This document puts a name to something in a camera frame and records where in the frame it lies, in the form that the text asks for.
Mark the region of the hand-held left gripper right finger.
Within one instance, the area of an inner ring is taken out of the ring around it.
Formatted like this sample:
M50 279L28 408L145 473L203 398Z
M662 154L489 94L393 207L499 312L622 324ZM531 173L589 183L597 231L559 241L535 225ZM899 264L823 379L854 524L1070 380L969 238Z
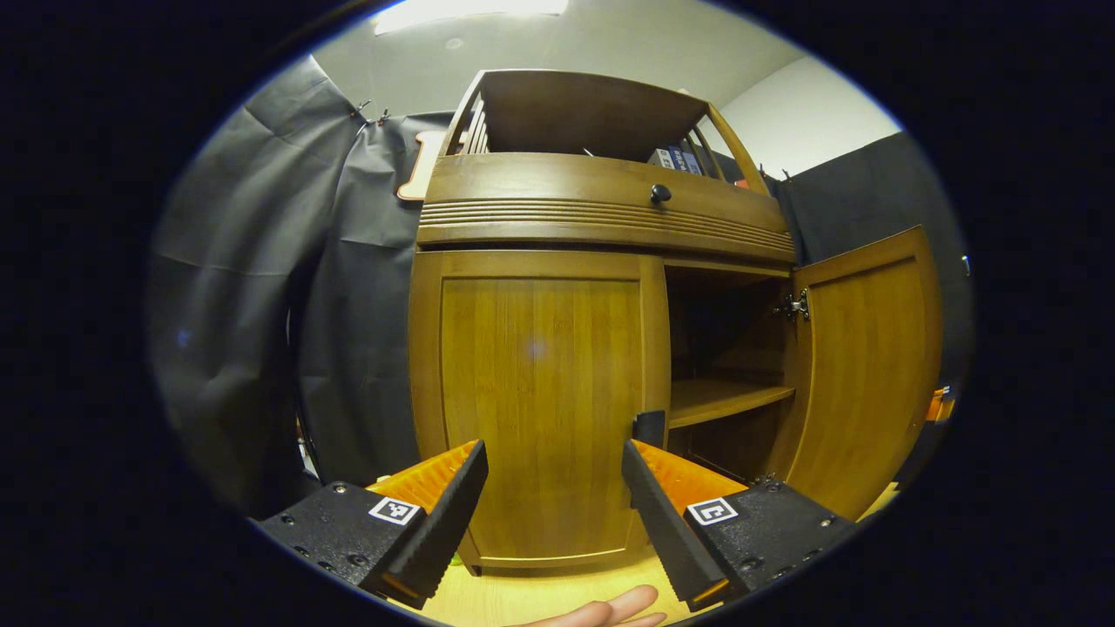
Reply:
M634 438L621 471L666 579L691 611L785 581L857 527L785 482L746 488Z

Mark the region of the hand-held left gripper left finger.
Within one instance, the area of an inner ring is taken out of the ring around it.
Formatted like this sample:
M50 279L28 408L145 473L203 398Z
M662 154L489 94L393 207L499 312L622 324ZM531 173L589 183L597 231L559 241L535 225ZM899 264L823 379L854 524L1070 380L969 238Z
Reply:
M421 610L457 553L489 476L473 440L375 482L332 482L259 527L307 563Z

